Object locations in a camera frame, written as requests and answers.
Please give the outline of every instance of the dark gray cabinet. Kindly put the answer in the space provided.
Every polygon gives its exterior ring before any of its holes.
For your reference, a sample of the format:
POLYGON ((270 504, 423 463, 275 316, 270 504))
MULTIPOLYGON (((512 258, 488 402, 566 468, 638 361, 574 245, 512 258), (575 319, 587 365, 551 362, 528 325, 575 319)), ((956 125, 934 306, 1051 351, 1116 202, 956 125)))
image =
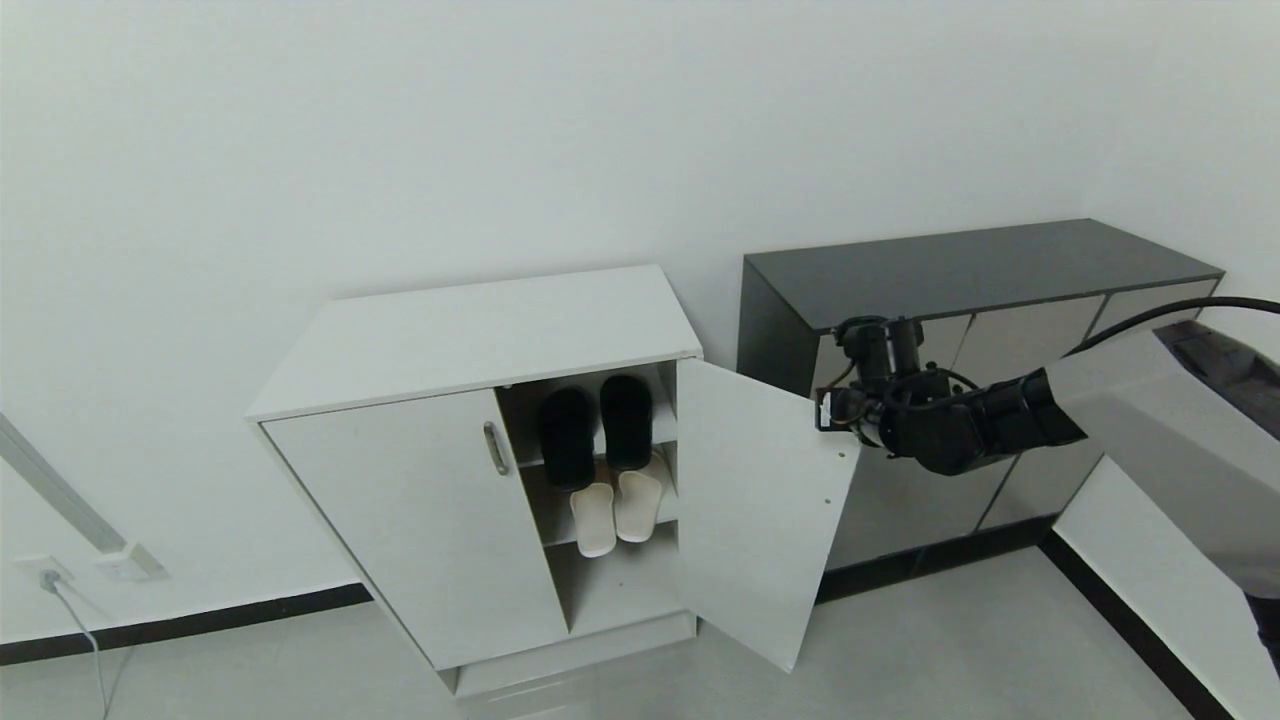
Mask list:
MULTIPOLYGON (((1221 277, 1089 219, 760 252, 742 265, 737 372, 812 396, 847 365, 832 328, 901 315, 924 320, 922 360, 991 383, 1135 313, 1207 296, 1221 277)), ((947 478, 863 452, 827 566, 1051 519, 1101 455, 1082 442, 947 478)))

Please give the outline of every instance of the white cabinet top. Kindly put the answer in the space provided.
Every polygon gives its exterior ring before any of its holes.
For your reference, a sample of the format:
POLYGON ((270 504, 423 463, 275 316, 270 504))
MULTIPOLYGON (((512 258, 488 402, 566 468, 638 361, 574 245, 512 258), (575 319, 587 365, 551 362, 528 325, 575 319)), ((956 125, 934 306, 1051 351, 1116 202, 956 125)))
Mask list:
POLYGON ((342 410, 701 356, 658 265, 337 300, 248 410, 342 410))

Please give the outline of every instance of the black slipper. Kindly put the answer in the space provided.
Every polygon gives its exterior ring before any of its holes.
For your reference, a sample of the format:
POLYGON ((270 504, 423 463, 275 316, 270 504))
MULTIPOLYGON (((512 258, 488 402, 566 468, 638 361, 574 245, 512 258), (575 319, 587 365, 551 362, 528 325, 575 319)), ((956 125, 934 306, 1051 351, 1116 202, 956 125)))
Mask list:
POLYGON ((614 470, 639 470, 653 452, 653 396, 644 380, 613 375, 600 386, 604 455, 614 470))
POLYGON ((558 389, 538 407, 538 441, 543 447, 547 482, 575 492, 595 479, 595 411, 591 398, 576 387, 558 389))

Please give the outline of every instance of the gray cabinet top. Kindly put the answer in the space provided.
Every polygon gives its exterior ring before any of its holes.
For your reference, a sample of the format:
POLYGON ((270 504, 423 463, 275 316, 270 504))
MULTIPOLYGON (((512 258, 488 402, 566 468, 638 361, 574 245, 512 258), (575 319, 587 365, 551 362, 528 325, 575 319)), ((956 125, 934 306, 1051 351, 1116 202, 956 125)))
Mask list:
POLYGON ((758 252, 745 261, 815 331, 851 314, 931 318, 1222 275, 1088 219, 758 252))

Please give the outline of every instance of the robotic arm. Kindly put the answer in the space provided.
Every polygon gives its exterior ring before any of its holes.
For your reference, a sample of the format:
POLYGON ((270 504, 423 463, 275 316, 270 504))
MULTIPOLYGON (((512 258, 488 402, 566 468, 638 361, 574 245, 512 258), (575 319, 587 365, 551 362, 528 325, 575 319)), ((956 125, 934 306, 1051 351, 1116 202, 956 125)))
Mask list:
POLYGON ((1097 439, 1244 592, 1280 673, 1280 366, 1194 320, 1116 337, 1208 305, 1280 313, 1280 304, 1251 299, 1165 305, 986 388, 932 364, 922 369, 918 320, 852 318, 835 333, 850 359, 845 375, 856 369, 858 379, 838 388, 841 375, 819 389, 818 429, 854 432, 942 475, 1097 439))

